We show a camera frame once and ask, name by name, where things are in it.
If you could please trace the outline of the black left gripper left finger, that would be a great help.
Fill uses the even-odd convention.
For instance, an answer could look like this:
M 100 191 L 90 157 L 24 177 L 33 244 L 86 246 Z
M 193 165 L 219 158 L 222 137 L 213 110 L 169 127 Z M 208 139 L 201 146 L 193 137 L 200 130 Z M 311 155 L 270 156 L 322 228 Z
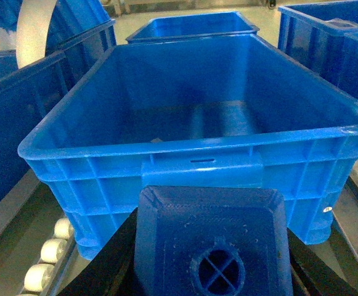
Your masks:
M 134 210 L 90 264 L 59 295 L 136 295 L 136 224 L 137 210 Z

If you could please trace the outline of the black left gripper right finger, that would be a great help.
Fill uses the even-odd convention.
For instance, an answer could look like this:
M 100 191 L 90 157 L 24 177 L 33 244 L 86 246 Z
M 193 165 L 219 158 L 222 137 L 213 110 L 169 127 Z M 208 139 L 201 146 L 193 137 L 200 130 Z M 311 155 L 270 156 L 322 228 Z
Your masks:
M 358 295 L 355 288 L 341 279 L 291 230 L 288 230 L 288 243 L 294 295 Z

